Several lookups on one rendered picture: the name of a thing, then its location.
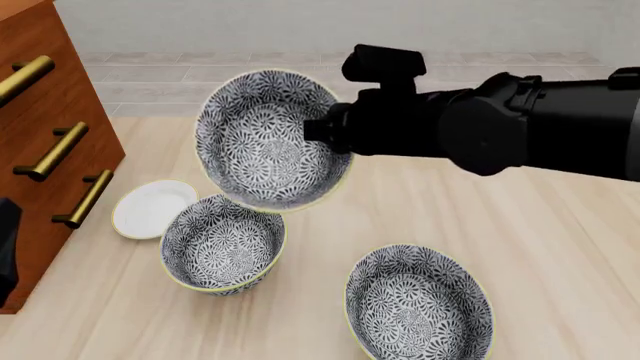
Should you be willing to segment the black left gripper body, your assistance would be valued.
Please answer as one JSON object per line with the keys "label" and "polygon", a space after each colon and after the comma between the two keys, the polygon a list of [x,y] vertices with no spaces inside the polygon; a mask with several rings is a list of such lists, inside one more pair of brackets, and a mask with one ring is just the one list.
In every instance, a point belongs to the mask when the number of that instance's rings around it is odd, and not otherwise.
{"label": "black left gripper body", "polygon": [[0,198],[0,306],[18,284],[16,241],[22,209],[7,197]]}

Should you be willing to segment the wooden cabinet drawer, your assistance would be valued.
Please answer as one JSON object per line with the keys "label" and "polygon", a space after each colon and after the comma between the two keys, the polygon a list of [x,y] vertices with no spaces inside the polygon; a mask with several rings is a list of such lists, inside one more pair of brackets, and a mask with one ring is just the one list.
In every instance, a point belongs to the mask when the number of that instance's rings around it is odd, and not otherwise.
{"label": "wooden cabinet drawer", "polygon": [[36,164],[59,139],[52,134],[54,128],[71,128],[78,122],[85,122],[89,131],[64,161],[85,149],[122,148],[91,84],[90,92],[60,110],[32,109],[0,121],[0,179],[11,174],[16,166]]}
{"label": "wooden cabinet drawer", "polygon": [[0,107],[0,121],[28,110],[60,110],[91,91],[78,53],[51,0],[34,0],[0,20],[0,82],[15,74],[12,65],[48,56],[55,68]]}
{"label": "wooden cabinet drawer", "polygon": [[13,173],[0,179],[0,198],[7,197],[22,209],[16,241],[19,281],[0,314],[17,314],[72,233],[65,224],[51,221],[53,215],[72,212],[90,187],[84,176],[102,170],[116,170],[125,157],[124,150],[85,149],[71,155],[44,181],[35,182]]}

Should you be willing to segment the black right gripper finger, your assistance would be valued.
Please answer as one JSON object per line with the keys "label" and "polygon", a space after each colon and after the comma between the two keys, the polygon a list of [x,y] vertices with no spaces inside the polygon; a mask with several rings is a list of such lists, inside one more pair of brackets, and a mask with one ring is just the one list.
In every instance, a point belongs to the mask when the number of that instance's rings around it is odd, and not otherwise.
{"label": "black right gripper finger", "polygon": [[328,143],[330,141],[330,121],[312,119],[303,122],[304,140],[309,142]]}

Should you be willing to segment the wooden cabinet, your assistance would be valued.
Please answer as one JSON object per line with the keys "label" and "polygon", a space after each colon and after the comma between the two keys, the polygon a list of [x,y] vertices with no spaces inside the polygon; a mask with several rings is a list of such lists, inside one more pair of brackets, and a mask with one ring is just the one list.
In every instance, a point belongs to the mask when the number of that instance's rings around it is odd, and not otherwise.
{"label": "wooden cabinet", "polygon": [[0,0],[0,314],[16,314],[125,152],[54,0]]}

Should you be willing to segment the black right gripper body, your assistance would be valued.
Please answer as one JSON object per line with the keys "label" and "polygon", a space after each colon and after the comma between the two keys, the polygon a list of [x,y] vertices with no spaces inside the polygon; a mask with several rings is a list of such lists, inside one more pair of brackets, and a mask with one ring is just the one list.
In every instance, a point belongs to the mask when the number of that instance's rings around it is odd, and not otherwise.
{"label": "black right gripper body", "polygon": [[327,113],[330,128],[328,145],[334,152],[362,154],[357,143],[357,123],[350,119],[350,112],[355,109],[355,103],[338,103],[332,105]]}

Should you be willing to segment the black patterned bowl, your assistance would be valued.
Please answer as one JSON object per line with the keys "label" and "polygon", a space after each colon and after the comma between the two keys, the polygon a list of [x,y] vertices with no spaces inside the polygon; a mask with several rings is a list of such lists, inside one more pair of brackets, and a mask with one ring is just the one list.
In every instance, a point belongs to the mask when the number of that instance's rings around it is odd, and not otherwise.
{"label": "black patterned bowl", "polygon": [[304,122],[338,100],[294,71],[261,69],[223,83],[195,122],[195,151],[204,173],[230,199],[265,212],[320,202],[347,176],[352,155],[304,139]]}
{"label": "black patterned bowl", "polygon": [[284,218],[240,206],[222,194],[179,212],[160,240],[167,275],[189,290],[232,296],[271,272],[287,239]]}
{"label": "black patterned bowl", "polygon": [[459,263],[419,245],[362,257],[344,290],[349,329],[371,360],[489,360],[491,303]]}

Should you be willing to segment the white plate with yellow rim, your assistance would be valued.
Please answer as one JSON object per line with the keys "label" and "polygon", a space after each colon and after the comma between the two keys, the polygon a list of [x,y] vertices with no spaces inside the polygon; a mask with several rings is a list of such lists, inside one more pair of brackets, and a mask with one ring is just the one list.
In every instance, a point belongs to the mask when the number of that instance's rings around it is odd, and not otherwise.
{"label": "white plate with yellow rim", "polygon": [[154,239],[187,206],[196,203],[196,188],[180,179],[148,182],[129,191],[113,209],[114,230],[128,239]]}

